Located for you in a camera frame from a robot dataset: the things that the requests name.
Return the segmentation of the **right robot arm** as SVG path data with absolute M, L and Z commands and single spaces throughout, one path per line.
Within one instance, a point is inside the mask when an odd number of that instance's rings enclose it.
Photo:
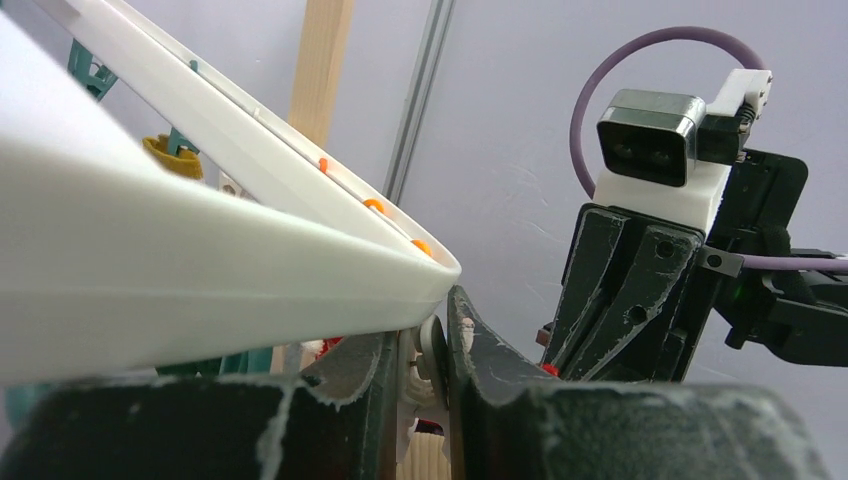
M 739 268 L 789 257 L 788 222 L 808 176 L 797 158 L 751 150 L 730 174 L 710 233 L 592 203 L 578 215 L 543 364 L 564 380 L 682 380 L 711 312 L 726 343 L 795 364 L 847 363 L 845 271 Z

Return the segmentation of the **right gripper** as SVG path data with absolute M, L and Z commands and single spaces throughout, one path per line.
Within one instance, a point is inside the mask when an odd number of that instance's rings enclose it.
M 712 310 L 730 323 L 730 346 L 752 341 L 788 359 L 810 310 L 801 273 L 781 267 L 807 178 L 800 159 L 747 151 L 730 172 L 680 309 L 702 234 L 627 225 L 620 209 L 583 206 L 543 360 L 569 381 L 680 381 Z

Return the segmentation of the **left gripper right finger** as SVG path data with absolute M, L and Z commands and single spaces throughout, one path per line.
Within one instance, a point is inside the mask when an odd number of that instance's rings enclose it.
M 800 418 L 745 385 L 567 382 L 448 293 L 456 479 L 825 479 Z

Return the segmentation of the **green sock with yellow cuff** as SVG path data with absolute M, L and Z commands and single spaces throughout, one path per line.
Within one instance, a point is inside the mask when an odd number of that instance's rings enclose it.
M 190 180 L 203 180 L 204 172 L 198 154 L 186 148 L 171 154 L 168 152 L 169 140 L 170 136 L 166 134 L 144 137 L 142 147 L 169 172 Z

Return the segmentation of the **tan brown striped sock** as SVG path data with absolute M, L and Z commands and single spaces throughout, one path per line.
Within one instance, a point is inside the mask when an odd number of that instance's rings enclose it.
M 450 480 L 451 464 L 444 454 L 445 438 L 416 432 L 404 459 L 396 466 L 397 480 Z

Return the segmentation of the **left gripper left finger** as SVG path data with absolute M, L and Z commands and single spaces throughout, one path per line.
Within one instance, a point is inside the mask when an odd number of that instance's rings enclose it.
M 349 337 L 294 375 L 96 380 L 49 394 L 5 479 L 391 479 L 398 338 Z

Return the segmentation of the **white clip hanger frame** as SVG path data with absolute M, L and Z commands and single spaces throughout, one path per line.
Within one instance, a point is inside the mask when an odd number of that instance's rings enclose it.
M 167 172 L 1 19 L 1 380 L 405 330 L 457 259 L 123 1 L 41 8 L 250 193 Z

